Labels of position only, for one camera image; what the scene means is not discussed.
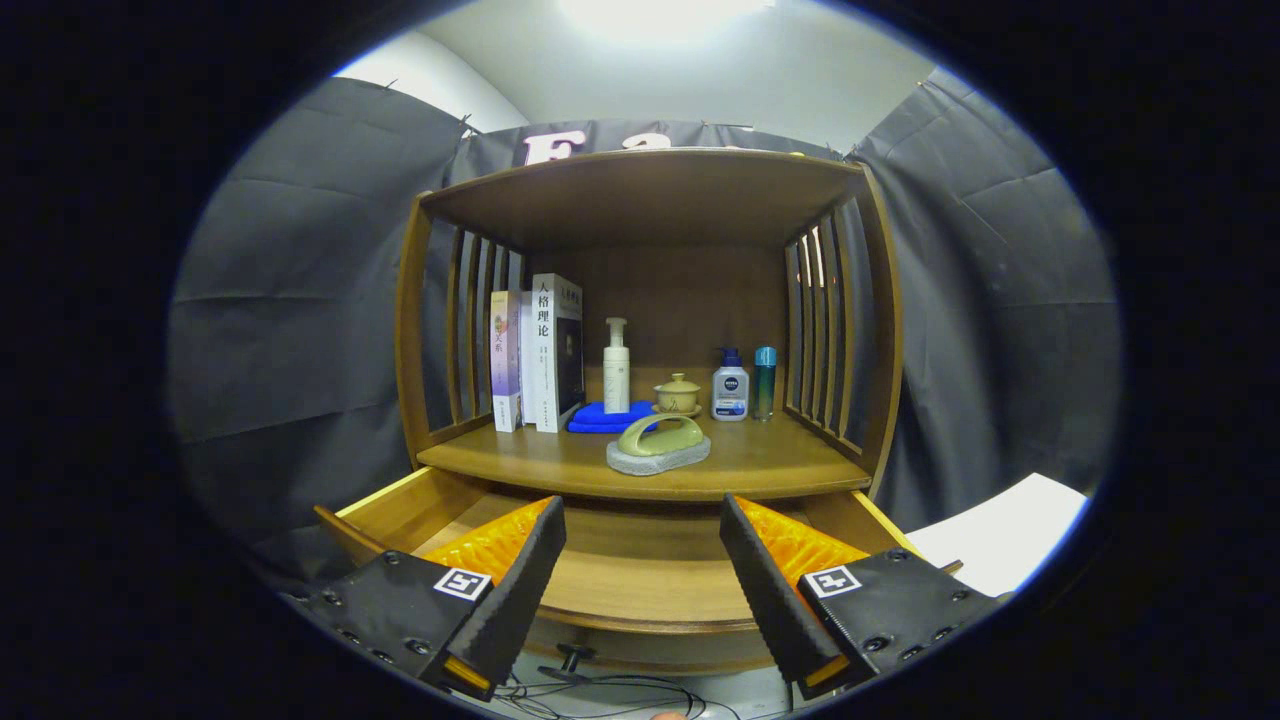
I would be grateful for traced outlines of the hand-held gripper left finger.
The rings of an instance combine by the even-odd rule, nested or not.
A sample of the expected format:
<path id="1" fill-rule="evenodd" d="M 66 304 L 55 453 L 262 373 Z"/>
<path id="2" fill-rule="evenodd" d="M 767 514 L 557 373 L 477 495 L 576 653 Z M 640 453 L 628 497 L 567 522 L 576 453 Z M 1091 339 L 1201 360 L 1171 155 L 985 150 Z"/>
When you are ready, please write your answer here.
<path id="1" fill-rule="evenodd" d="M 566 537 L 564 501 L 549 496 L 424 557 L 384 550 L 285 601 L 374 662 L 488 702 L 525 646 Z"/>

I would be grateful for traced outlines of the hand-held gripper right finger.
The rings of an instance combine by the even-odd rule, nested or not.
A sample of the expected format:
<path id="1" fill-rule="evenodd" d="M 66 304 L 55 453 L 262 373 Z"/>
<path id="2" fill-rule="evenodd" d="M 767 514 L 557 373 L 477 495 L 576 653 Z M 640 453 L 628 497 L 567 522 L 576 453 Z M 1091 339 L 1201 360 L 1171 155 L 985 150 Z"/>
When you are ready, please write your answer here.
<path id="1" fill-rule="evenodd" d="M 723 497 L 719 538 L 805 700 L 906 667 L 998 607 L 902 544 L 864 550 L 736 495 Z"/>

